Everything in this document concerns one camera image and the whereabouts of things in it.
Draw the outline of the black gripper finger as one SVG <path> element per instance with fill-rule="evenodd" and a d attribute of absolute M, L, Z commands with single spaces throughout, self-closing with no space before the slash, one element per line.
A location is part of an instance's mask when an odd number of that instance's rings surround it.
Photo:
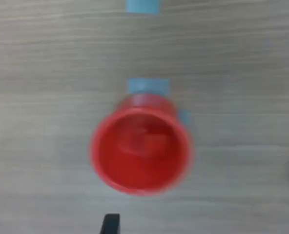
<path fill-rule="evenodd" d="M 120 234 L 120 215 L 106 214 L 101 226 L 101 234 Z"/>

